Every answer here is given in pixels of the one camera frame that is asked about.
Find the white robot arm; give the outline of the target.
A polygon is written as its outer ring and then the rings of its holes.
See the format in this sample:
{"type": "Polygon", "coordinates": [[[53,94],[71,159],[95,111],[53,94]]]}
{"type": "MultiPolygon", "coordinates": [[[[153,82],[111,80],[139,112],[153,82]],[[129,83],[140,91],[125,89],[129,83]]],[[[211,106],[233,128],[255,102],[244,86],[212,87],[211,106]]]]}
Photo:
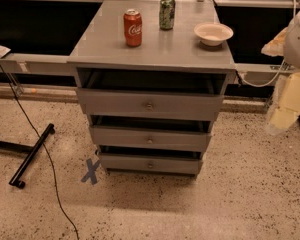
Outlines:
{"type": "Polygon", "coordinates": [[[266,130],[275,135],[288,130],[300,116],[300,11],[289,25],[263,46],[261,53],[282,56],[295,68],[288,77],[280,77],[275,86],[278,95],[268,111],[266,130]]]}

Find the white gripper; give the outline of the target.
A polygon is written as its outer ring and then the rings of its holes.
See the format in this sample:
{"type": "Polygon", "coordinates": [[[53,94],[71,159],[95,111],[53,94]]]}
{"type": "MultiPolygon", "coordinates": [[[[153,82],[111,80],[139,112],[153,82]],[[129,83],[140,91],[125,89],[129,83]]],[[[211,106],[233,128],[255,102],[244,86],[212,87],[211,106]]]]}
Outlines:
{"type": "MultiPolygon", "coordinates": [[[[281,30],[261,53],[276,57],[283,55],[287,29],[281,30]]],[[[300,70],[289,76],[280,76],[275,85],[273,102],[267,112],[265,130],[270,135],[287,131],[300,116],[300,70]]]]}

